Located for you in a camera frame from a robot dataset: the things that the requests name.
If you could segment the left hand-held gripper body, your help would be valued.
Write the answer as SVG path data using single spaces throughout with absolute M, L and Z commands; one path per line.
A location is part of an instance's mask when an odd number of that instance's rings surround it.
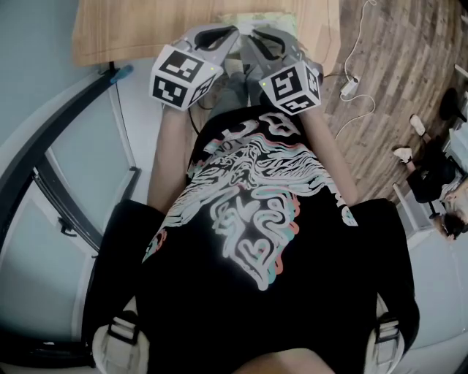
M 149 95 L 180 111 L 190 108 L 222 75 L 221 44 L 220 33 L 203 33 L 165 45 L 151 70 Z

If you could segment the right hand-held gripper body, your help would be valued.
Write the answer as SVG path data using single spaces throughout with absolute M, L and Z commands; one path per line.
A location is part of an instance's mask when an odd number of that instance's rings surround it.
M 295 115 L 321 105 L 322 65 L 313 62 L 304 51 L 272 59 L 262 57 L 260 68 L 260 87 L 276 108 Z

